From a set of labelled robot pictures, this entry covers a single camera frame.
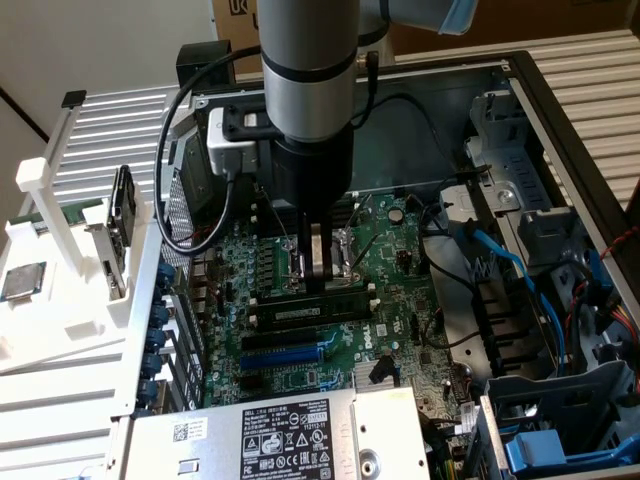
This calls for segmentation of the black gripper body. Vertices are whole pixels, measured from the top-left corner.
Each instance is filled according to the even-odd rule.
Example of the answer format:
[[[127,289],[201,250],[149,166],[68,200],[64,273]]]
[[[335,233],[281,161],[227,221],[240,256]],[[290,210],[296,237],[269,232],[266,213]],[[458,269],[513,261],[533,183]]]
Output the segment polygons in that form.
[[[324,215],[350,186],[354,131],[322,142],[272,141],[272,172],[283,199],[307,215]]]

